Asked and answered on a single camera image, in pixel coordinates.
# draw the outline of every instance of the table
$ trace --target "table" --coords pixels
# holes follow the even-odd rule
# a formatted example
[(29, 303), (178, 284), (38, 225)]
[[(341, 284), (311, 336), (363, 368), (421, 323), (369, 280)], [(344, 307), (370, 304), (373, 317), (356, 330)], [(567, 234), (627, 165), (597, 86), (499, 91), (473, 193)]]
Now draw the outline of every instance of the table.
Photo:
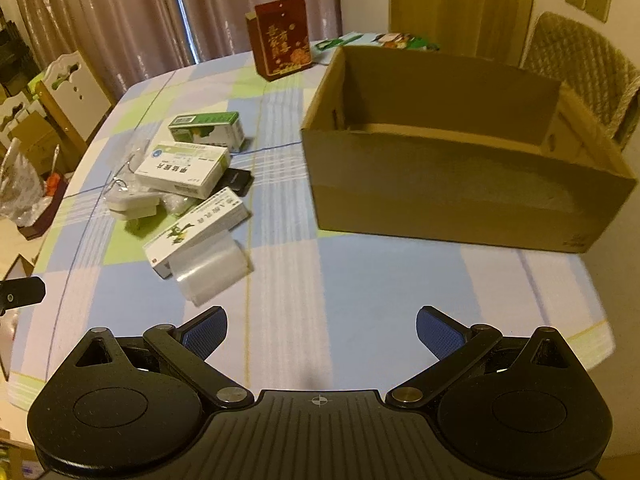
[[(366, 41), (370, 35), (359, 40)], [(127, 91), (81, 161), (42, 248), (35, 273), (47, 297), (20, 313), (8, 388), (14, 405), (28, 409), (88, 328), (135, 336), (201, 311), (145, 260), (142, 243), (170, 219), (131, 233), (100, 199), (128, 142), (168, 138), (168, 121), (193, 110), (236, 110), (252, 138), (232, 166), (255, 175), (244, 199), (253, 216), (232, 234), (255, 270), (209, 303), (225, 307), (229, 329), (207, 361), (254, 394), (378, 388), (384, 395), (435, 361), (415, 335), (424, 304), (505, 335), (553, 325), (587, 368), (612, 352), (579, 256), (319, 230), (299, 127), (324, 70), (267, 83), (250, 54), (237, 54)]]

